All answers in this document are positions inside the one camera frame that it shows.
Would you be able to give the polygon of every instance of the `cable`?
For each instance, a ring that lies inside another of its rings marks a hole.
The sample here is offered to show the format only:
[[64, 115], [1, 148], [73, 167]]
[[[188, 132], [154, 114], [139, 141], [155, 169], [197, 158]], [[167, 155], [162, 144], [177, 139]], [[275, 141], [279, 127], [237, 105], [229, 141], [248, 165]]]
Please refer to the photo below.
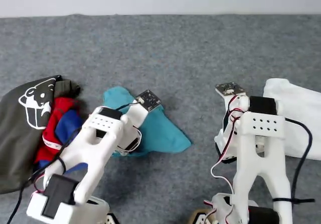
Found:
[[65, 142], [65, 144], [63, 144], [63, 146], [61, 147], [61, 149], [59, 150], [59, 152], [55, 155], [55, 157], [53, 158], [52, 161], [50, 161], [49, 163], [47, 163], [45, 166], [43, 166], [42, 168], [40, 168], [39, 170], [35, 171], [31, 177], [25, 182], [22, 184], [21, 188], [20, 188], [20, 191], [19, 191], [19, 197], [18, 197], [18, 201], [17, 201], [17, 204], [13, 210], [13, 212], [11, 213], [8, 221], [7, 221], [7, 224], [10, 224], [12, 219], [14, 218], [14, 216], [16, 215], [18, 209], [19, 209], [19, 206], [21, 204], [21, 200], [22, 200], [22, 194], [25, 190], [25, 188], [31, 183], [33, 183], [37, 177], [48, 167], [50, 166], [52, 163], [54, 163], [56, 160], [58, 160], [60, 154], [64, 151], [64, 149], [70, 144], [70, 142], [76, 137], [75, 133], [78, 134], [79, 130], [81, 129], [81, 127], [75, 129], [72, 134], [70, 135], [69, 139]]
[[231, 103], [234, 101], [234, 99], [236, 99], [237, 98], [237, 95], [234, 95], [232, 98], [231, 98], [231, 100], [229, 101], [229, 103], [228, 103], [228, 105], [227, 105], [227, 111], [230, 111], [230, 105], [231, 105]]
[[45, 190], [40, 190], [38, 187], [37, 187], [37, 182], [39, 181], [39, 179], [41, 179], [42, 177], [44, 177], [45, 175], [42, 174], [41, 176], [38, 176], [35, 181], [34, 181], [34, 188], [36, 189], [36, 191], [38, 193], [44, 193]]
[[231, 210], [230, 210], [230, 212], [229, 212], [229, 213], [226, 215], [226, 217], [225, 217], [225, 223], [226, 223], [226, 224], [229, 224], [229, 222], [227, 221], [227, 218], [230, 216], [230, 214], [232, 214], [233, 207], [234, 207], [234, 205], [231, 205]]
[[136, 150], [136, 149], [140, 146], [140, 143], [141, 143], [142, 133], [141, 133], [141, 131], [140, 131], [138, 128], [136, 128], [135, 126], [133, 126], [133, 127], [134, 127], [135, 129], [137, 129], [137, 131], [138, 131], [138, 133], [139, 133], [139, 135], [140, 135], [140, 138], [138, 139], [137, 144], [136, 144], [132, 149], [130, 149], [130, 150], [126, 150], [126, 149], [123, 149], [122, 147], [117, 146], [117, 148], [119, 148], [120, 150], [122, 150], [122, 151], [124, 151], [124, 152], [127, 152], [127, 153], [133, 152], [134, 150]]
[[[231, 111], [229, 112], [229, 116], [231, 116], [232, 112], [234, 112], [234, 111], [244, 113], [244, 111], [242, 111], [241, 109], [235, 108], [235, 109], [233, 109], [233, 110], [231, 110]], [[226, 154], [226, 152], [227, 152], [227, 150], [228, 150], [228, 148], [229, 148], [229, 146], [230, 146], [230, 143], [231, 143], [231, 140], [232, 140], [232, 136], [233, 136], [233, 134], [234, 134], [235, 122], [236, 122], [238, 119], [240, 119], [240, 118], [241, 118], [241, 117], [234, 117], [234, 120], [233, 120], [233, 122], [232, 122], [232, 130], [231, 130], [231, 132], [230, 132], [230, 135], [229, 135], [229, 138], [228, 138], [228, 140], [227, 140], [227, 142], [226, 142], [226, 145], [225, 145], [225, 147], [224, 147], [224, 149], [223, 149], [223, 152], [222, 152], [219, 160], [218, 160], [218, 161], [216, 162], [216, 164], [213, 165], [212, 168], [211, 168], [211, 175], [212, 175], [214, 178], [220, 178], [220, 179], [225, 180], [225, 181], [228, 183], [228, 185], [230, 186], [232, 195], [234, 194], [234, 189], [233, 189], [233, 186], [232, 186], [231, 182], [230, 182], [226, 177], [224, 177], [224, 176], [216, 176], [216, 175], [213, 173], [213, 170], [214, 170], [214, 168], [215, 168], [216, 166], [218, 166], [218, 165], [222, 162], [222, 160], [224, 159], [224, 156], [225, 156], [225, 154]], [[227, 217], [232, 213], [233, 207], [234, 207], [234, 205], [231, 206], [230, 212], [229, 212], [229, 213], [226, 215], [226, 217], [225, 217], [225, 223], [226, 223], [226, 224], [229, 224], [229, 222], [227, 221]]]
[[222, 152], [219, 160], [218, 160], [218, 161], [215, 163], [215, 165], [213, 165], [212, 168], [211, 168], [211, 175], [212, 175], [214, 178], [216, 178], [216, 179], [223, 179], [223, 180], [225, 180], [225, 181], [228, 183], [228, 185], [229, 185], [229, 187], [230, 187], [230, 189], [231, 189], [232, 194], [234, 194], [234, 189], [233, 189], [233, 186], [232, 186], [231, 182], [230, 182], [226, 177], [224, 177], [224, 176], [216, 176], [216, 175], [213, 173], [213, 170], [214, 170], [214, 168], [215, 168], [216, 166], [218, 166], [218, 165], [222, 162], [222, 160], [224, 159], [224, 156], [225, 156], [225, 154], [226, 154], [226, 152], [227, 152], [227, 150], [228, 150], [228, 148], [229, 148], [229, 146], [230, 146], [231, 139], [232, 139], [232, 136], [233, 136], [233, 134], [234, 134], [235, 122], [236, 122], [238, 119], [240, 119], [240, 117], [236, 117], [236, 118], [234, 119], [233, 124], [232, 124], [232, 130], [231, 130], [231, 132], [230, 132], [230, 135], [229, 135], [229, 138], [228, 138], [228, 140], [227, 140], [227, 142], [226, 142], [226, 145], [225, 145], [225, 147], [224, 147], [224, 149], [223, 149], [223, 152]]
[[128, 104], [124, 104], [124, 105], [116, 108], [115, 110], [121, 110], [121, 109], [123, 109], [124, 107], [132, 106], [132, 105], [135, 105], [135, 104], [138, 104], [138, 103], [140, 103], [140, 102], [131, 102], [131, 103], [128, 103]]
[[210, 215], [213, 215], [215, 212], [216, 212], [216, 209], [213, 209], [212, 211], [207, 213], [207, 215], [204, 217], [203, 224], [206, 224], [206, 220], [210, 217]]
[[293, 123], [293, 124], [301, 126], [302, 128], [304, 128], [304, 130], [307, 132], [307, 134], [309, 136], [308, 145], [307, 145], [307, 147], [305, 149], [304, 154], [302, 155], [302, 157], [301, 157], [301, 159], [299, 161], [299, 164], [297, 165], [297, 168], [295, 169], [295, 173], [294, 173], [294, 177], [293, 177], [293, 181], [292, 181], [291, 199], [292, 199], [292, 201], [294, 201], [294, 203], [292, 203], [292, 206], [293, 206], [293, 204], [295, 204], [296, 202], [303, 203], [303, 202], [311, 202], [312, 201], [312, 199], [302, 199], [302, 200], [295, 199], [297, 179], [298, 179], [300, 170], [302, 168], [302, 165], [304, 164], [304, 162], [306, 160], [306, 157], [307, 157], [307, 155], [308, 155], [308, 153], [309, 153], [309, 151], [311, 149], [311, 146], [312, 146], [312, 133], [311, 133], [311, 131], [308, 129], [308, 127], [306, 125], [304, 125], [303, 123], [301, 123], [299, 121], [288, 119], [288, 118], [285, 118], [285, 120], [290, 122], [290, 123]]

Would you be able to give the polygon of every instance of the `red cloth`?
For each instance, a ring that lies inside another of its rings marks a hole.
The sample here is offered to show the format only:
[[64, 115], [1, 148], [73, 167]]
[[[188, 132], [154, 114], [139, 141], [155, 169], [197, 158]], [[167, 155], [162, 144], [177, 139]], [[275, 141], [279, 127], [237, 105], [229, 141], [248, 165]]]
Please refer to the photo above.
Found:
[[68, 97], [54, 99], [51, 115], [46, 129], [43, 131], [43, 139], [38, 148], [35, 163], [40, 160], [51, 161], [59, 152], [62, 143], [56, 138], [55, 129], [61, 117], [71, 109], [78, 109], [78, 101]]

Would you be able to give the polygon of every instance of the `dark gray bag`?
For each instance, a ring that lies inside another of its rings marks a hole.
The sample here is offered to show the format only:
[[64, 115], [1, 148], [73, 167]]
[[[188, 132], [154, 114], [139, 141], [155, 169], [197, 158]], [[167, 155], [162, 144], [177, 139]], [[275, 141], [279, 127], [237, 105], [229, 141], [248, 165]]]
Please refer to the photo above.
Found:
[[79, 86], [56, 75], [23, 84], [2, 98], [0, 194], [20, 189], [31, 176], [34, 157], [50, 117], [54, 97], [75, 96], [79, 91]]

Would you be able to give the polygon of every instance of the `white wire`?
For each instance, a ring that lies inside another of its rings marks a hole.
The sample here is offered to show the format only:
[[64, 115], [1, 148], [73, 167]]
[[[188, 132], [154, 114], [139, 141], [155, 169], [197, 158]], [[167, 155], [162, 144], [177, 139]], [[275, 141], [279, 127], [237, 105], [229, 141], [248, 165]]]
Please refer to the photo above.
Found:
[[216, 178], [216, 179], [223, 179], [223, 180], [225, 180], [225, 181], [228, 183], [228, 185], [230, 186], [232, 194], [234, 194], [234, 189], [233, 189], [233, 186], [232, 186], [231, 182], [230, 182], [226, 177], [224, 177], [224, 176], [217, 176], [217, 175], [215, 175], [215, 174], [213, 173], [213, 170], [215, 169], [215, 167], [218, 166], [218, 165], [222, 162], [222, 160], [224, 159], [224, 156], [225, 156], [225, 154], [227, 153], [227, 150], [228, 150], [228, 147], [227, 147], [225, 153], [223, 153], [223, 155], [220, 157], [220, 159], [216, 162], [216, 164], [212, 166], [212, 168], [211, 168], [211, 175], [212, 175], [214, 178]]
[[210, 217], [210, 215], [214, 214], [215, 212], [216, 212], [216, 209], [213, 209], [212, 211], [207, 213], [207, 215], [204, 218], [203, 224], [206, 224], [206, 220]]
[[141, 134], [141, 131], [140, 131], [138, 128], [136, 128], [136, 127], [134, 127], [134, 128], [137, 129], [137, 131], [138, 131], [138, 133], [139, 133], [139, 135], [140, 135], [140, 138], [139, 138], [139, 140], [138, 140], [138, 143], [136, 144], [136, 146], [135, 146], [134, 148], [132, 148], [132, 149], [130, 149], [130, 150], [125, 150], [125, 149], [117, 146], [121, 151], [129, 153], [129, 152], [134, 151], [135, 149], [137, 149], [137, 148], [140, 146], [142, 134]]

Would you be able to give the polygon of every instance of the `circuit board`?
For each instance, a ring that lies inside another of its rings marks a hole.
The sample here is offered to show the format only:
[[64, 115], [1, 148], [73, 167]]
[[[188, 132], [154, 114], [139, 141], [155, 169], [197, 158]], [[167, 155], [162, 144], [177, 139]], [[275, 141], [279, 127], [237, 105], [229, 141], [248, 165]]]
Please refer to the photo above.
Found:
[[215, 88], [216, 91], [223, 97], [245, 93], [245, 90], [240, 85], [234, 82], [218, 84]]
[[160, 105], [161, 100], [149, 89], [135, 97], [148, 112], [154, 110]]

